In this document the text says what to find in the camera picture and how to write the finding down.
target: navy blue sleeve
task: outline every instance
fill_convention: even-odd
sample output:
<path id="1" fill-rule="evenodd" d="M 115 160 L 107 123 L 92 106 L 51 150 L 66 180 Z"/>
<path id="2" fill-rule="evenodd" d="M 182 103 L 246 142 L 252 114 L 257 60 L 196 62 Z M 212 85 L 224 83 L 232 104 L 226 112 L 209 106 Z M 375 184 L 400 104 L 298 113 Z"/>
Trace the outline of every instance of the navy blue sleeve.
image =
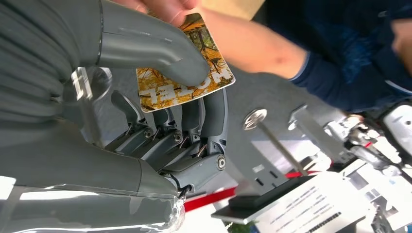
<path id="1" fill-rule="evenodd" d="M 387 85 L 373 65 L 364 67 L 353 82 L 346 83 L 337 65 L 314 53 L 308 55 L 306 67 L 291 81 L 324 102 L 349 112 L 379 108 L 405 98 Z"/>

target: human finger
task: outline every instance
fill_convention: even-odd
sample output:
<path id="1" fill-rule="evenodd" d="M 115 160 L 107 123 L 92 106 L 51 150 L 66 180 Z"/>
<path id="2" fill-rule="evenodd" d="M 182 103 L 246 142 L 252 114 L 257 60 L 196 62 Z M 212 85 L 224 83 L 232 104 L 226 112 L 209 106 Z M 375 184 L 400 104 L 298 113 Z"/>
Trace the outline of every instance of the human finger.
<path id="1" fill-rule="evenodd" d="M 178 27 L 185 22 L 186 8 L 180 0 L 143 0 L 143 3 L 167 23 Z"/>
<path id="2" fill-rule="evenodd" d="M 141 0 L 112 0 L 130 9 L 147 13 L 147 7 Z"/>
<path id="3" fill-rule="evenodd" d="M 191 10 L 195 8 L 198 4 L 198 0 L 179 0 L 180 3 L 185 7 L 187 10 Z"/>

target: card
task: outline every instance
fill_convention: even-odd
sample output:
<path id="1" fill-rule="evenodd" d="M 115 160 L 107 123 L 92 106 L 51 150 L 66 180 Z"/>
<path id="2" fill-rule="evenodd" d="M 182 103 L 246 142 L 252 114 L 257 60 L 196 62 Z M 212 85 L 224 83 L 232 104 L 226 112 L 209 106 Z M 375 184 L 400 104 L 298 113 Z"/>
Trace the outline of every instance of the card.
<path id="1" fill-rule="evenodd" d="M 151 68 L 136 70 L 139 98 L 146 113 L 193 101 L 235 83 L 235 76 L 220 54 L 200 14 L 188 15 L 180 27 L 210 65 L 206 80 L 199 86 L 184 86 Z"/>

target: bolt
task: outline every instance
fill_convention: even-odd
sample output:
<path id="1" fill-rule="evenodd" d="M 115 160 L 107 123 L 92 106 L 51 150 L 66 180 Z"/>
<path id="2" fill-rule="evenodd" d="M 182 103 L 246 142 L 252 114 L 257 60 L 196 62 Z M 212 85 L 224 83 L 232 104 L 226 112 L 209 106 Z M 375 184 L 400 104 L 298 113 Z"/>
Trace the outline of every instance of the bolt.
<path id="1" fill-rule="evenodd" d="M 144 132 L 144 136 L 145 136 L 146 138 L 150 138 L 152 135 L 153 135 L 152 130 L 146 130 L 146 131 Z"/>
<path id="2" fill-rule="evenodd" d="M 251 130 L 256 127 L 259 127 L 263 133 L 269 138 L 272 144 L 278 149 L 278 151 L 285 157 L 289 163 L 294 166 L 302 175 L 307 176 L 308 172 L 306 172 L 302 165 L 293 157 L 293 155 L 279 142 L 275 135 L 263 124 L 263 120 L 267 116 L 266 109 L 255 109 L 251 113 L 249 113 L 244 122 L 243 122 L 243 129 L 244 130 Z"/>
<path id="3" fill-rule="evenodd" d="M 223 155 L 218 156 L 217 166 L 219 171 L 224 170 L 226 167 L 226 158 Z"/>
<path id="4" fill-rule="evenodd" d="M 296 127 L 297 127 L 296 121 L 292 121 L 292 122 L 289 123 L 288 130 L 292 131 L 292 130 L 296 129 Z"/>
<path id="5" fill-rule="evenodd" d="M 174 141 L 180 143 L 182 141 L 182 135 L 179 132 L 174 134 Z"/>

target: circular metal plate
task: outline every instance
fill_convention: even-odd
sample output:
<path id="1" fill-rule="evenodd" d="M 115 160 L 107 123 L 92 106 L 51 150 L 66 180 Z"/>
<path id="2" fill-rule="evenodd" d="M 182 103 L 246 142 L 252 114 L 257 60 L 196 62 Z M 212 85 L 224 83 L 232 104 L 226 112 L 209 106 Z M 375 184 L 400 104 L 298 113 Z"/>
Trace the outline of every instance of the circular metal plate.
<path id="1" fill-rule="evenodd" d="M 267 116 L 268 111 L 264 108 L 258 108 L 249 113 L 243 121 L 243 129 L 251 130 L 258 126 Z"/>

